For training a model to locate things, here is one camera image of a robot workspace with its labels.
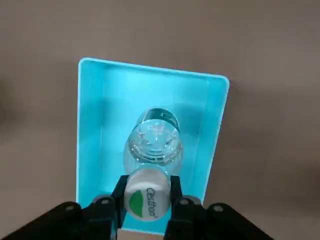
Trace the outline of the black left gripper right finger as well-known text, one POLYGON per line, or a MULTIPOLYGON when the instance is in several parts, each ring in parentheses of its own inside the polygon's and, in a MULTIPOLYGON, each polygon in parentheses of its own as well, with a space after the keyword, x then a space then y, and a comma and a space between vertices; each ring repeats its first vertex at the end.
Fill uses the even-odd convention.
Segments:
POLYGON ((225 203, 208 208, 182 194, 180 177, 170 177, 171 217, 166 240, 271 240, 272 238, 225 203))

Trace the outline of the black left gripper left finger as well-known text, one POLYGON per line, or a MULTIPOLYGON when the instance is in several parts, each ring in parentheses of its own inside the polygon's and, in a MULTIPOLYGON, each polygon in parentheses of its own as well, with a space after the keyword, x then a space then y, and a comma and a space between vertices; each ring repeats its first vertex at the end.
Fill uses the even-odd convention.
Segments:
POLYGON ((4 237, 5 240, 115 240, 127 211, 124 192, 129 176, 122 175, 110 195, 99 195, 82 208, 67 201, 4 237))

